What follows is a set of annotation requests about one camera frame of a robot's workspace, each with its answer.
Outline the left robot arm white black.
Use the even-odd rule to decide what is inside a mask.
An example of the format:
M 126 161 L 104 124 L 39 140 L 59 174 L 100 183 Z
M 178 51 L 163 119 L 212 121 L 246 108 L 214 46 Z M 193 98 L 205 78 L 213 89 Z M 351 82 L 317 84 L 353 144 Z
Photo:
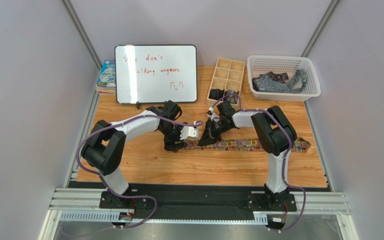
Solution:
M 185 145 L 183 134 L 187 129 L 196 129 L 195 124 L 177 121 L 181 111 L 177 103 L 169 100 L 163 106 L 150 106 L 125 120 L 100 120 L 79 144 L 76 161 L 82 169 L 97 175 L 110 193 L 121 197 L 130 187 L 120 170 L 125 144 L 144 134 L 159 131 L 163 134 L 166 149 L 178 151 Z M 90 169 L 84 167 L 82 159 L 91 166 Z

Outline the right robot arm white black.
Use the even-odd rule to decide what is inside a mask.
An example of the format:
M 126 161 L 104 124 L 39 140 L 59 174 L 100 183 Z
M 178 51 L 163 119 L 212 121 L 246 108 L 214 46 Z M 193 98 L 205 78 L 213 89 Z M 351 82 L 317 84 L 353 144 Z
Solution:
M 289 195 L 286 165 L 297 133 L 282 109 L 274 105 L 267 109 L 236 110 L 228 101 L 217 105 L 217 109 L 218 120 L 206 121 L 204 133 L 197 145 L 204 147 L 220 142 L 221 134 L 234 128 L 253 128 L 267 153 L 268 177 L 264 185 L 266 198 L 272 202 L 286 199 Z

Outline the colourful patterned tie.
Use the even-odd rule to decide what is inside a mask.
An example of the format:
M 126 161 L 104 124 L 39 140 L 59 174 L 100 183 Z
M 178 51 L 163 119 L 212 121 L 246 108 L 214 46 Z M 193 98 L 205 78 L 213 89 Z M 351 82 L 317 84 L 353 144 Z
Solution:
M 198 150 L 198 151 L 233 151 L 233 152 L 264 152 L 258 138 L 241 138 L 222 140 L 206 146 L 198 146 L 198 140 L 185 141 L 185 147 L 181 150 Z M 311 143 L 302 137 L 298 137 L 293 142 L 292 152 L 307 152 L 311 147 Z

